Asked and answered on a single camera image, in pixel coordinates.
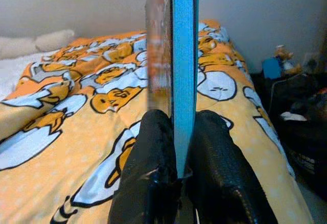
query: bed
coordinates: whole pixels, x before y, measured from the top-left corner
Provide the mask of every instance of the bed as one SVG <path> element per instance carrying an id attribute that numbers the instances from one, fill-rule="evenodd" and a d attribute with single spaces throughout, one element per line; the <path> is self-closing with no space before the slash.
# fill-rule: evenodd
<path id="1" fill-rule="evenodd" d="M 224 118 L 279 223 L 313 222 L 226 29 L 205 20 L 198 43 L 197 111 Z M 146 33 L 79 38 L 38 58 L 0 102 L 0 222 L 106 223 L 147 110 Z"/>

